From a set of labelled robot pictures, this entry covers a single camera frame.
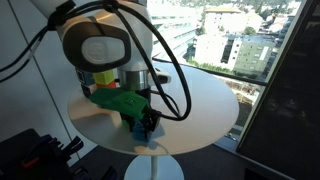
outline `glass window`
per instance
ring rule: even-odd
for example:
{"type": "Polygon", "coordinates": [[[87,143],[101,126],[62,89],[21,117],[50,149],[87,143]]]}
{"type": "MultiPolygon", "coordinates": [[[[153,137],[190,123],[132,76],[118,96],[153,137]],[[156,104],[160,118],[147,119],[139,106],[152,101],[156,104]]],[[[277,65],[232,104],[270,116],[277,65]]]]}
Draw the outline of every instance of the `glass window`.
{"type": "MultiPolygon", "coordinates": [[[[256,1],[230,4],[224,0],[148,0],[147,3],[153,25],[179,63],[228,77],[225,82],[239,103],[244,104],[238,119],[241,123],[237,122],[231,131],[236,140],[263,87],[269,83],[285,49],[282,48],[287,43],[285,37],[291,35],[294,19],[300,15],[301,4],[274,0],[264,1],[261,7],[256,1]]],[[[171,61],[161,43],[156,38],[153,41],[153,58],[171,61]]]]}

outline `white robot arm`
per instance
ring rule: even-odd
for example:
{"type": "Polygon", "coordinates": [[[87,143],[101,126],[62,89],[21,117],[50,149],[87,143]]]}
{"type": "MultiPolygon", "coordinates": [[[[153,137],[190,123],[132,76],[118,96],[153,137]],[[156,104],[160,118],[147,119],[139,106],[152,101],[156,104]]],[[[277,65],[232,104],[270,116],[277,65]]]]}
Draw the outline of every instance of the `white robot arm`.
{"type": "Polygon", "coordinates": [[[144,6],[128,1],[100,0],[88,3],[79,10],[73,9],[75,4],[71,0],[31,1],[48,18],[49,29],[57,30],[64,53],[75,67],[86,72],[117,68],[120,88],[98,89],[90,100],[102,108],[119,111],[131,131],[138,127],[138,132],[142,129],[147,139],[160,117],[182,121],[189,115],[191,98],[183,72],[164,39],[151,25],[144,6]],[[87,17],[82,15],[98,9],[103,10],[87,17]],[[187,109],[182,116],[179,110],[173,108],[160,85],[169,82],[170,75],[153,68],[150,62],[152,33],[165,44],[169,56],[174,58],[173,65],[187,101],[187,109]],[[150,85],[157,87],[176,117],[163,115],[151,108],[150,85]]]}
{"type": "MultiPolygon", "coordinates": [[[[57,7],[68,2],[67,0],[31,1],[48,19],[57,7]]],[[[128,1],[119,3],[135,9],[150,21],[145,7],[128,1]]],[[[123,11],[121,13],[139,39],[148,59],[151,59],[153,46],[151,31],[133,15],[123,11]]],[[[64,53],[75,67],[87,72],[102,72],[117,68],[122,88],[127,90],[149,88],[148,67],[116,14],[101,10],[88,17],[72,18],[56,29],[64,53]]]]}

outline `window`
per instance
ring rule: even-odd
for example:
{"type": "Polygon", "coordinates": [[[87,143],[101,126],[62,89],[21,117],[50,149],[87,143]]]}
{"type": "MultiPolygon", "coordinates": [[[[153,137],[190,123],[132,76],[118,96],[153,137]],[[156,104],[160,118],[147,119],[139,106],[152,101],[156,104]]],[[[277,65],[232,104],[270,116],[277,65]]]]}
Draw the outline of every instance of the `window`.
{"type": "MultiPolygon", "coordinates": [[[[209,1],[203,1],[199,4],[195,4],[192,0],[179,2],[166,1],[165,5],[156,2],[157,1],[148,2],[150,16],[153,19],[152,23],[157,27],[164,39],[166,39],[171,49],[173,49],[173,53],[177,59],[184,59],[185,62],[193,66],[198,66],[199,68],[206,67],[212,74],[219,72],[219,74],[226,74],[226,77],[229,77],[219,76],[220,79],[223,79],[224,82],[234,90],[239,100],[240,115],[235,128],[230,131],[232,137],[239,140],[241,130],[244,128],[246,120],[251,116],[250,113],[253,110],[253,105],[258,102],[259,94],[263,93],[264,87],[269,83],[269,78],[273,73],[272,70],[264,70],[273,69],[272,67],[278,62],[278,60],[272,62],[268,62],[268,60],[271,57],[274,57],[274,59],[281,57],[281,49],[284,49],[281,46],[286,45],[287,40],[282,40],[282,44],[276,46],[276,38],[291,36],[291,28],[295,27],[295,22],[299,21],[290,20],[290,28],[288,28],[288,30],[283,29],[283,31],[287,32],[286,34],[280,34],[280,37],[275,35],[277,32],[271,32],[270,34],[265,33],[264,35],[242,35],[243,32],[241,32],[241,29],[244,30],[245,27],[249,25],[247,24],[249,21],[240,23],[240,21],[237,20],[237,13],[230,14],[230,18],[222,18],[222,16],[225,15],[220,12],[199,12],[199,9],[203,9],[203,6],[210,5],[209,1]],[[172,8],[168,9],[167,7],[170,3],[172,3],[172,8]],[[200,23],[200,27],[203,27],[201,31],[199,30],[200,28],[198,30],[194,28],[199,24],[197,21],[199,17],[198,14],[203,15],[200,16],[200,18],[203,18],[202,23],[200,23]],[[217,30],[218,25],[224,27],[223,31],[217,30]],[[179,35],[186,32],[189,33],[178,38],[179,35]],[[189,47],[188,43],[192,42],[193,39],[197,39],[197,43],[192,47],[195,50],[191,51],[190,49],[192,48],[189,47]],[[200,62],[211,64],[212,67],[202,66],[200,62]],[[226,64],[228,68],[217,68],[219,66],[226,67],[226,64]]],[[[224,5],[224,1],[222,0],[218,0],[216,3],[217,7],[224,5]]],[[[249,3],[250,6],[255,6],[253,4],[255,1],[239,1],[239,6],[246,6],[247,4],[245,3],[249,3]]],[[[274,7],[280,5],[280,2],[266,0],[266,4],[269,3],[274,3],[274,7]]],[[[264,28],[261,26],[261,31],[267,32],[268,30],[267,27],[264,28]]],[[[161,43],[155,43],[152,57],[171,61],[164,49],[159,48],[159,46],[161,46],[161,43]]]]}

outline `cable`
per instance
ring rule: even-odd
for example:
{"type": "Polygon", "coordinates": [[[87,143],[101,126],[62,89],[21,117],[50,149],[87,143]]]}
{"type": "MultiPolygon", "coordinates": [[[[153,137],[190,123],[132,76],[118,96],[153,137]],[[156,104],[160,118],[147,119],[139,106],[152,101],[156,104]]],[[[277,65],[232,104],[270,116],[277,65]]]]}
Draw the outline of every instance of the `cable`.
{"type": "Polygon", "coordinates": [[[74,18],[76,16],[80,16],[82,14],[85,14],[85,13],[88,13],[88,12],[91,12],[91,11],[95,11],[95,10],[99,10],[99,9],[103,9],[103,6],[102,5],[95,5],[95,6],[92,6],[92,7],[87,7],[87,8],[84,8],[84,9],[76,9],[77,11],[74,11],[72,13],[68,13],[67,15],[65,15],[64,19],[65,20],[68,20],[68,19],[71,19],[71,18],[74,18]]]}
{"type": "Polygon", "coordinates": [[[75,9],[71,10],[70,12],[68,12],[64,18],[65,18],[65,20],[71,19],[71,18],[75,17],[75,14],[77,14],[79,11],[85,10],[87,8],[92,8],[97,5],[99,5],[99,6],[102,5],[102,1],[93,1],[93,2],[86,3],[82,6],[79,6],[75,9]]]}
{"type": "Polygon", "coordinates": [[[0,72],[3,72],[9,68],[11,68],[12,66],[14,66],[15,64],[17,64],[21,58],[28,52],[29,49],[31,49],[31,47],[33,46],[33,44],[37,41],[37,39],[39,39],[42,35],[44,36],[44,34],[47,32],[47,27],[42,28],[30,41],[30,43],[28,44],[28,46],[22,51],[22,53],[17,57],[17,59],[15,59],[12,63],[8,64],[7,66],[3,67],[0,69],[0,72]]]}
{"type": "Polygon", "coordinates": [[[167,45],[166,41],[163,39],[161,34],[158,32],[158,30],[149,22],[149,20],[147,20],[145,17],[143,17],[140,13],[138,13],[134,9],[129,8],[127,6],[124,6],[122,4],[118,4],[118,8],[120,8],[120,9],[122,9],[122,10],[124,10],[124,11],[126,11],[126,12],[128,12],[130,14],[132,14],[133,16],[138,18],[142,23],[144,23],[151,30],[151,32],[158,38],[158,40],[160,41],[161,45],[164,47],[164,49],[166,50],[167,54],[171,58],[172,63],[173,63],[173,65],[174,65],[174,67],[175,67],[175,69],[176,69],[176,71],[178,73],[178,76],[180,78],[180,82],[182,84],[182,87],[183,87],[183,90],[184,90],[184,93],[185,93],[185,97],[186,97],[186,101],[187,101],[186,112],[182,117],[178,117],[178,118],[173,118],[173,117],[169,117],[169,116],[166,116],[166,115],[162,115],[161,117],[164,117],[164,118],[167,118],[167,119],[171,119],[171,120],[184,120],[184,119],[186,119],[188,117],[190,111],[191,111],[191,96],[190,96],[190,92],[189,92],[188,85],[187,85],[186,79],[184,77],[184,74],[183,74],[183,72],[182,72],[182,70],[180,68],[180,65],[179,65],[178,61],[176,60],[174,54],[172,53],[170,47],[167,45]]]}
{"type": "MultiPolygon", "coordinates": [[[[153,93],[153,94],[160,95],[160,93],[159,93],[158,91],[150,90],[150,92],[153,93]]],[[[180,114],[180,110],[179,110],[179,107],[178,107],[176,101],[175,101],[170,95],[168,95],[168,94],[166,94],[166,93],[165,93],[165,95],[173,102],[174,106],[175,106],[176,109],[177,109],[177,112],[180,114]]]]}
{"type": "MultiPolygon", "coordinates": [[[[32,39],[32,42],[30,42],[30,44],[27,46],[29,48],[26,48],[25,50],[28,51],[29,49],[31,49],[32,45],[36,42],[36,44],[33,46],[33,48],[31,49],[31,52],[27,58],[27,60],[16,70],[14,71],[12,74],[10,74],[9,76],[3,78],[3,79],[0,79],[0,83],[3,83],[7,80],[9,80],[10,78],[14,77],[16,74],[18,74],[23,68],[26,67],[26,65],[30,62],[30,59],[33,57],[34,53],[36,52],[38,46],[40,45],[40,42],[42,40],[42,38],[44,37],[44,35],[46,34],[47,32],[47,26],[42,28],[39,33],[32,39]]],[[[11,66],[13,66],[14,64],[18,63],[20,60],[21,60],[21,57],[20,58],[17,58],[14,62],[12,62],[11,64],[9,64],[8,66],[6,66],[5,68],[10,68],[11,66]]]]}
{"type": "Polygon", "coordinates": [[[160,92],[160,96],[162,97],[162,99],[164,100],[164,102],[166,103],[166,105],[168,106],[168,108],[170,109],[170,111],[177,117],[181,117],[180,114],[172,107],[171,103],[169,102],[169,100],[167,99],[167,97],[164,95],[164,91],[162,89],[162,86],[160,84],[160,81],[153,69],[153,66],[146,54],[146,52],[144,51],[140,41],[138,40],[137,36],[135,35],[133,29],[131,28],[131,26],[129,25],[128,21],[124,18],[124,16],[116,9],[114,9],[114,13],[120,18],[120,20],[122,21],[122,23],[124,24],[124,26],[126,27],[126,29],[128,30],[131,38],[133,39],[135,45],[137,46],[141,56],[143,57],[150,73],[151,73],[151,76],[155,82],[155,85],[157,87],[157,89],[159,90],[160,92]]]}

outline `table pedestal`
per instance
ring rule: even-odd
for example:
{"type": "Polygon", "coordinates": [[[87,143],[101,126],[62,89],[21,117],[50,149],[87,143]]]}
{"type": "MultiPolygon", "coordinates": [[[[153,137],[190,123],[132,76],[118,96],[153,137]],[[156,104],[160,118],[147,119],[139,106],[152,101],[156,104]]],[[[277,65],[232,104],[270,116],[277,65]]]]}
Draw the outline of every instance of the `table pedestal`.
{"type": "Polygon", "coordinates": [[[183,180],[183,172],[172,156],[138,156],[129,165],[125,180],[183,180]]]}

